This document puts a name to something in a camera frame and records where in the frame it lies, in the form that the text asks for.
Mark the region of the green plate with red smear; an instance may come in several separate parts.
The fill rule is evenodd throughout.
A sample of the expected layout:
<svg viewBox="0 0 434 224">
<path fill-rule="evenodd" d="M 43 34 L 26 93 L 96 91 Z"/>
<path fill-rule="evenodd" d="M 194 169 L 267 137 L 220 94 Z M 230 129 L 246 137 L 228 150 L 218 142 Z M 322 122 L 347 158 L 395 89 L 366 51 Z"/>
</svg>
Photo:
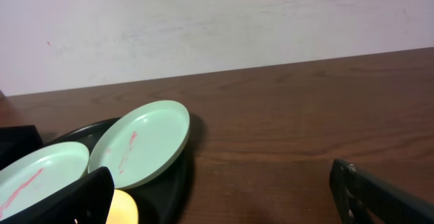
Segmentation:
<svg viewBox="0 0 434 224">
<path fill-rule="evenodd" d="M 1 220 L 40 202 L 87 173 L 90 153 L 78 142 L 38 149 L 1 170 Z"/>
</svg>

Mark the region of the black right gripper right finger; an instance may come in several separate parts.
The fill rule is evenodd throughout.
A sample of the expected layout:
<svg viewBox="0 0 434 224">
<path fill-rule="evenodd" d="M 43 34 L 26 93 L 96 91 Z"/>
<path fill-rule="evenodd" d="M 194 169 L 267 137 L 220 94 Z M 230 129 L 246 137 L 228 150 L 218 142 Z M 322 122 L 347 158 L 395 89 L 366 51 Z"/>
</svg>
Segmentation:
<svg viewBox="0 0 434 224">
<path fill-rule="evenodd" d="M 345 224 L 433 224 L 433 205 L 342 159 L 335 159 L 329 186 L 340 220 Z"/>
</svg>

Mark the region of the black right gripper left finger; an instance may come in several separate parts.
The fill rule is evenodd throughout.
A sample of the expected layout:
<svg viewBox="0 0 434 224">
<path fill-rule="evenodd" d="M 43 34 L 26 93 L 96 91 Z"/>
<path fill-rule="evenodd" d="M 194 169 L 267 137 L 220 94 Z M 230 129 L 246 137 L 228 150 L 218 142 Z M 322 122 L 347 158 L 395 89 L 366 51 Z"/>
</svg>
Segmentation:
<svg viewBox="0 0 434 224">
<path fill-rule="evenodd" d="M 105 224 L 114 188 L 110 170 L 103 166 L 1 224 Z"/>
</svg>

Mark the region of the yellow plate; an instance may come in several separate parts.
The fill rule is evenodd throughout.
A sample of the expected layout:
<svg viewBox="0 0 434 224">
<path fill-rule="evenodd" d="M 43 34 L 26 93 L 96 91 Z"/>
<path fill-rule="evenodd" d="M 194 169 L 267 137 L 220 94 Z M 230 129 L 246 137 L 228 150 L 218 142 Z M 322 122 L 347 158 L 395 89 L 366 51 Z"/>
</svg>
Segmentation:
<svg viewBox="0 0 434 224">
<path fill-rule="evenodd" d="M 138 207 L 131 195 L 114 190 L 106 224 L 138 224 Z"/>
</svg>

